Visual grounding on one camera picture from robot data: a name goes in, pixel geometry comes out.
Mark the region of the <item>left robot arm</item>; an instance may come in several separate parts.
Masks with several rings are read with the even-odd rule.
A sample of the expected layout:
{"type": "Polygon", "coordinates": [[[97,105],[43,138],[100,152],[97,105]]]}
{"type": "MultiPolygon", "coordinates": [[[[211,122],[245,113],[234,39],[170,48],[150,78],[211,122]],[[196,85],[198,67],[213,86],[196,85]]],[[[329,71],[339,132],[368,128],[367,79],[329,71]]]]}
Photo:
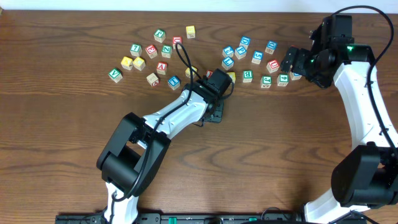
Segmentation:
{"type": "Polygon", "coordinates": [[[211,117],[233,86],[228,79],[197,80],[153,114],[125,115],[96,162],[108,189],[102,223],[135,221],[139,196],[153,181],[172,138],[188,125],[211,117]]]}

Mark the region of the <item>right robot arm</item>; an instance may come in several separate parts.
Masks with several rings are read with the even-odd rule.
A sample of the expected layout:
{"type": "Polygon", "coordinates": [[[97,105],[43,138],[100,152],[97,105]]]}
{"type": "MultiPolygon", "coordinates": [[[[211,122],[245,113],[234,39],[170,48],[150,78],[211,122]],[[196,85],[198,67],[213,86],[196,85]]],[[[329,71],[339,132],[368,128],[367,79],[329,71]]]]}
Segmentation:
{"type": "Polygon", "coordinates": [[[311,50],[291,46],[283,72],[304,76],[321,88],[337,87],[351,131],[351,152],[333,169],[331,187],[303,208],[309,223],[397,204],[397,131],[377,83],[368,45],[328,44],[311,50]]]}

